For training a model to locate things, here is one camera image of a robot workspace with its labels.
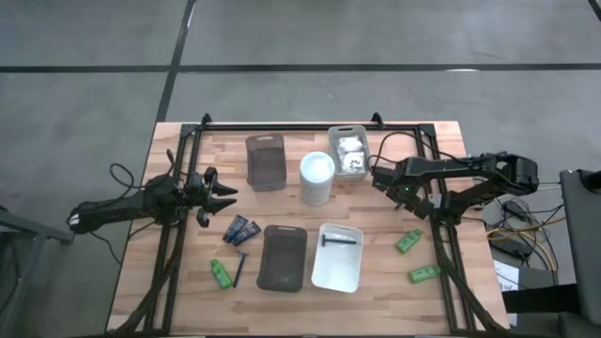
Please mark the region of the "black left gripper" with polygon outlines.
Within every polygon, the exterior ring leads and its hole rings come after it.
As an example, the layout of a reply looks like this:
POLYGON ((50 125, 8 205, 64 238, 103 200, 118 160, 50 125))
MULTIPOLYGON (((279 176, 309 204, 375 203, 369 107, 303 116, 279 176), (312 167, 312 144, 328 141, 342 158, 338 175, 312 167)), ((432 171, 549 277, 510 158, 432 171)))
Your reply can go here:
POLYGON ((218 196, 232 195, 239 192, 234 188, 224 186, 219 181, 215 181, 216 177, 217 170, 214 167, 209 167, 204 174, 197 171, 188 174, 185 193, 189 207, 201 207, 204 211, 215 215, 237 202, 234 198, 216 199, 212 197, 213 192, 218 196))

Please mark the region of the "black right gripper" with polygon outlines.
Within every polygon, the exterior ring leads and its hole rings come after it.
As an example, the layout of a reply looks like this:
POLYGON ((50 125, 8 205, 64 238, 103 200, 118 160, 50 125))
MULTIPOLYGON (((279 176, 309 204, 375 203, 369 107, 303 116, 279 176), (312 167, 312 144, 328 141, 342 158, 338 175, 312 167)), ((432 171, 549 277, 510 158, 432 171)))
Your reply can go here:
POLYGON ((395 178, 393 169, 374 166, 373 186, 387 187, 383 192, 395 203, 395 209, 403 205, 417 205, 422 200, 418 196, 418 191, 422 187, 419 175, 424 163, 423 158, 407 158, 398 162, 395 166, 395 178))

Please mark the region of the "green shampoo bottle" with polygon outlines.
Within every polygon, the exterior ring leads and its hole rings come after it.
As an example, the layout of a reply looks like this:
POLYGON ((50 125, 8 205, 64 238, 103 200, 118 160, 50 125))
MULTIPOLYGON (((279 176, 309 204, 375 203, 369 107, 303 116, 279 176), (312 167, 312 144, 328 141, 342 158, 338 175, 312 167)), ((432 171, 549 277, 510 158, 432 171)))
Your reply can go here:
POLYGON ((401 254, 406 254, 410 248, 419 241, 422 231, 414 229, 406 233, 397 243, 396 248, 401 254))
POLYGON ((412 284, 418 284, 430 279, 437 278, 440 274, 440 267, 436 265, 428 265, 411 270, 408 273, 408 279, 412 284))
POLYGON ((211 272, 221 289, 227 289, 232 286, 233 282, 229 277, 223 263, 213 258, 210 260, 211 272))

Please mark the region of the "blue disposable razor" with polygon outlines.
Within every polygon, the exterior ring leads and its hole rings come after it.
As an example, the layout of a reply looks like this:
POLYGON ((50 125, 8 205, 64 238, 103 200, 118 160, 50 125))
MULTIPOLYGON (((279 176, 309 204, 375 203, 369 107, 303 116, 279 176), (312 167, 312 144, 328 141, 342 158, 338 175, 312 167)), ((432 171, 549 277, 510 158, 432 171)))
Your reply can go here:
POLYGON ((354 238, 341 238, 333 237, 331 234, 322 234, 320 236, 321 246, 325 247, 327 244, 342 244, 342 245, 357 245, 358 241, 354 238))
POLYGON ((246 262, 246 258, 248 257, 249 253, 247 253, 247 252, 239 252, 239 255, 240 255, 239 265, 238 265, 238 268, 237 268, 237 271, 236 271, 236 275, 235 275, 235 278, 234 278, 234 281, 233 281, 233 284, 232 284, 232 286, 234 288, 237 288, 238 285, 239 285, 240 277, 241 277, 241 274, 243 272, 243 267, 244 267, 244 264, 246 262))

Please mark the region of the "white plastic bin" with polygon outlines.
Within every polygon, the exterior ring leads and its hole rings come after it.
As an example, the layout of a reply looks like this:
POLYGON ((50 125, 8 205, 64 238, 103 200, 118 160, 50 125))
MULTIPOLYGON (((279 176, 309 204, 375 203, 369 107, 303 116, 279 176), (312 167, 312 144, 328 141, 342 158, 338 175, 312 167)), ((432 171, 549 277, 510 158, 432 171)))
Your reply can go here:
POLYGON ((359 288, 364 235, 356 227, 323 223, 319 228, 316 254, 311 276, 314 286, 343 293, 355 293, 359 288), (354 238, 357 245, 327 244, 321 246, 320 236, 354 238))

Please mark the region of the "dark blue toiletry tube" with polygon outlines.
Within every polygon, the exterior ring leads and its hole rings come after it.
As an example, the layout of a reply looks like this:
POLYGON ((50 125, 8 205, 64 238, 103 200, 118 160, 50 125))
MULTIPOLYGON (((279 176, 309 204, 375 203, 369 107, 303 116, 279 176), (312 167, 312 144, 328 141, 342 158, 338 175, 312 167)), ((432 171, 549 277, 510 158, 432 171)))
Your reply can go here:
POLYGON ((237 234, 233 237, 231 243, 234 246, 238 247, 241 243, 259 234, 261 231, 262 229, 258 224, 256 224, 255 222, 249 222, 237 232, 237 234))
POLYGON ((223 235, 223 241, 229 243, 233 240, 237 232, 248 222, 248 220, 240 215, 237 215, 230 223, 223 235))

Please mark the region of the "round wrapped soap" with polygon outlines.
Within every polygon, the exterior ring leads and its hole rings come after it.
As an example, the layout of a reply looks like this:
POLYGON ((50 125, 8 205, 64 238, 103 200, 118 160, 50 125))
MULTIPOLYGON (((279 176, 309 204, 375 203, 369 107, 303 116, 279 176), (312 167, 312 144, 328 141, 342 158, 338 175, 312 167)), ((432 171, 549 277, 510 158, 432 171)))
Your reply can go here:
POLYGON ((341 168, 345 173, 363 173, 365 171, 364 153, 362 151, 348 152, 342 158, 341 168))

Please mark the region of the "short smoky grey plastic bin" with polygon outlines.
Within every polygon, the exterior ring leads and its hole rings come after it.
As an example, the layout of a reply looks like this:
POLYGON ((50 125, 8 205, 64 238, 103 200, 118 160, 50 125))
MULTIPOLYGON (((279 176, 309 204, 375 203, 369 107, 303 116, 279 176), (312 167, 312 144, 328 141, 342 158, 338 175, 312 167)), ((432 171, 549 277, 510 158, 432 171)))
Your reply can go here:
POLYGON ((285 142, 282 134, 249 136, 247 150, 247 183, 255 192, 279 191, 287 180, 285 142))

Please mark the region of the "white wipes canister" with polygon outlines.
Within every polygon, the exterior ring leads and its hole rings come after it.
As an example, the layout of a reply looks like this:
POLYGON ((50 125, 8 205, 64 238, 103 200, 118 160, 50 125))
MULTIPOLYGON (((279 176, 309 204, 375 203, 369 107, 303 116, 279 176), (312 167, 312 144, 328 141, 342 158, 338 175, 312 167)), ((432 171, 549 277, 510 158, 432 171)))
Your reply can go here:
POLYGON ((331 195, 335 165, 330 155, 311 152, 300 162, 301 200, 310 207, 325 205, 331 195))

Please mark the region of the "clear plastic bin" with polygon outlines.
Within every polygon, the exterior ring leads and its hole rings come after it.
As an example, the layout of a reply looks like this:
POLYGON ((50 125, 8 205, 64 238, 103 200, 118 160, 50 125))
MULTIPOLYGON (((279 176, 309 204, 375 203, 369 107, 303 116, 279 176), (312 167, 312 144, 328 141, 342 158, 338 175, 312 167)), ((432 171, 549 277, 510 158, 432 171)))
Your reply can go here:
POLYGON ((350 181, 361 181, 364 180, 369 172, 367 169, 367 158, 370 155, 368 139, 366 134, 366 129, 360 125, 350 125, 350 126, 335 126, 328 130, 329 137, 329 145, 330 145, 330 154, 333 159, 335 165, 335 179, 339 182, 350 182, 350 181), (365 171, 363 173, 345 173, 342 171, 341 163, 342 158, 346 154, 338 150, 338 139, 341 137, 348 137, 358 135, 363 142, 363 150, 364 153, 364 164, 365 171))

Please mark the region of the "long dark grey plastic bin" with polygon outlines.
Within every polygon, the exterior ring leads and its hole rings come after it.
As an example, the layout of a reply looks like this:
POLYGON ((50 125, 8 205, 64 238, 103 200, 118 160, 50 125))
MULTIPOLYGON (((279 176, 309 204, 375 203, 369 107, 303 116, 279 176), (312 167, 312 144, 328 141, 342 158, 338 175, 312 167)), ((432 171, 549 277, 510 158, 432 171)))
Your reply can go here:
POLYGON ((306 248, 305 229, 275 224, 267 226, 257 286, 276 292, 300 292, 304 280, 306 248))

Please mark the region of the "black power brick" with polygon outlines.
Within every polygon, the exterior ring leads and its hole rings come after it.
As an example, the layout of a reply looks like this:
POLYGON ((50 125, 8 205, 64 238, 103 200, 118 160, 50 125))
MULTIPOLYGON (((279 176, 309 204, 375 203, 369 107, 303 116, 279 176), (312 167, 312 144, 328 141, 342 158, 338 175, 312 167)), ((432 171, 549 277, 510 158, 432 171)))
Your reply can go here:
POLYGON ((497 240, 496 238, 490 239, 489 245, 505 254, 511 255, 517 259, 528 260, 532 255, 532 248, 527 243, 520 242, 514 239, 497 240))

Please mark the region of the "grey side table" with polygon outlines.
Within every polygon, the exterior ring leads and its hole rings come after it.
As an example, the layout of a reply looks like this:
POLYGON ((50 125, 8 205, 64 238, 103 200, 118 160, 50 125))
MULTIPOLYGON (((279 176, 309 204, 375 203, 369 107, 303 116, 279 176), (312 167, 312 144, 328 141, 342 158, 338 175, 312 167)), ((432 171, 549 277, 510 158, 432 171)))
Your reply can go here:
POLYGON ((70 245, 73 237, 71 232, 16 216, 0 206, 0 274, 4 271, 14 275, 14 284, 0 303, 0 338, 12 336, 46 241, 55 239, 61 245, 70 245))

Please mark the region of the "dark grey cabinet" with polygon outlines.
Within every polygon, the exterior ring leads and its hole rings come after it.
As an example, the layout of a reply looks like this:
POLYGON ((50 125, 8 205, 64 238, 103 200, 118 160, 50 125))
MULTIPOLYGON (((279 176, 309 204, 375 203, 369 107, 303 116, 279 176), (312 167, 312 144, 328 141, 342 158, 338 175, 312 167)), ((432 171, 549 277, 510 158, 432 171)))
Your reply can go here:
POLYGON ((576 281, 502 294, 515 314, 556 313, 562 338, 601 338, 601 171, 560 172, 576 281))

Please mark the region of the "black aluminium table frame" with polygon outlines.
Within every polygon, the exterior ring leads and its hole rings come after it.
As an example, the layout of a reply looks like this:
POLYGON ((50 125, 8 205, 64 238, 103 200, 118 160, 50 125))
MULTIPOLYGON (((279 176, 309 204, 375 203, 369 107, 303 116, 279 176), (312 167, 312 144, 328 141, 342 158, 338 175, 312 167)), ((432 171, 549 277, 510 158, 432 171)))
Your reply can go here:
MULTIPOLYGON (((176 296, 169 321, 163 320, 168 285, 157 300, 152 329, 163 322, 171 335, 273 335, 273 336, 371 336, 438 335, 450 333, 449 320, 441 289, 444 279, 412 284, 408 273, 436 264, 432 227, 372 188, 371 180, 335 182, 329 203, 307 207, 301 201, 299 164, 312 151, 329 150, 327 131, 342 122, 210 123, 201 131, 198 164, 201 172, 215 166, 219 180, 239 190, 238 202, 214 217, 210 226, 201 228, 190 213, 183 241, 183 255, 175 279, 176 296), (246 181, 245 139, 251 135, 277 132, 285 138, 287 183, 276 192, 254 192, 246 181), (239 264, 238 250, 226 245, 222 235, 236 215, 255 221, 263 232, 242 244, 249 253, 237 288, 222 290, 210 273, 212 258, 223 262, 230 275, 239 264), (311 275, 320 225, 333 223, 360 228, 365 243, 359 286, 354 293, 342 293, 315 287, 311 275), (306 270, 298 293, 272 292, 256 285, 263 250, 263 234, 271 224, 302 227, 307 232, 306 270), (395 248, 397 240, 412 229, 423 236, 407 253, 395 248)), ((441 150, 457 157, 465 155, 457 122, 386 122, 386 130, 367 123, 370 150, 393 129, 409 127, 419 136, 437 138, 441 150)), ((456 228, 459 252, 470 289, 499 325, 509 327, 501 299, 493 258, 485 229, 477 220, 464 220, 456 228)), ((132 237, 124 253, 116 295, 107 330, 115 330, 131 315, 150 287, 161 239, 160 227, 152 226, 132 237)))

